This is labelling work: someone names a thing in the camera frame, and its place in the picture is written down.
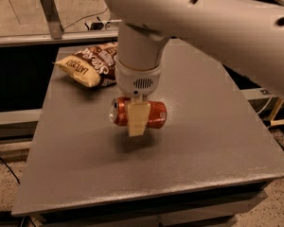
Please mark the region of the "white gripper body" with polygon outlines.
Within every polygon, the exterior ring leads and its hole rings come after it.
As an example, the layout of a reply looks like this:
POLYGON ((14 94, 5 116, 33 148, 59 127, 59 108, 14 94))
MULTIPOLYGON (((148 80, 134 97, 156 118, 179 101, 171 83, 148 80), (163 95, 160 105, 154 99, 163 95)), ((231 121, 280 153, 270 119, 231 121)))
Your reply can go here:
POLYGON ((115 66, 116 85, 126 97, 149 96, 157 89, 160 76, 160 65, 148 70, 138 70, 117 61, 115 66))

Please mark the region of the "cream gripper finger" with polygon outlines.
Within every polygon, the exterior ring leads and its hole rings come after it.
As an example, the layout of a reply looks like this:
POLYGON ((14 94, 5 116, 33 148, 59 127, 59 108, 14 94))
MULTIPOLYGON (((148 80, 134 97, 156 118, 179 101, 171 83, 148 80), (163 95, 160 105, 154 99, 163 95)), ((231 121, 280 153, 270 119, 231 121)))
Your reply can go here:
POLYGON ((149 121, 151 105, 142 97, 132 97, 127 105, 128 132, 130 137, 141 136, 149 121))

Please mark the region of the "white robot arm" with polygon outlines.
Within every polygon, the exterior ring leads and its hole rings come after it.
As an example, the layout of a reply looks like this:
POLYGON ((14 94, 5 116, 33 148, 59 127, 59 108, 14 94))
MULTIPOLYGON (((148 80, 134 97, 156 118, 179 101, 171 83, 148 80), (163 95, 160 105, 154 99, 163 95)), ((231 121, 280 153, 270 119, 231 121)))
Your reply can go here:
POLYGON ((160 129, 166 108, 150 102, 162 52, 176 37, 284 99, 284 7, 255 0, 104 0, 118 26, 111 120, 131 136, 160 129))

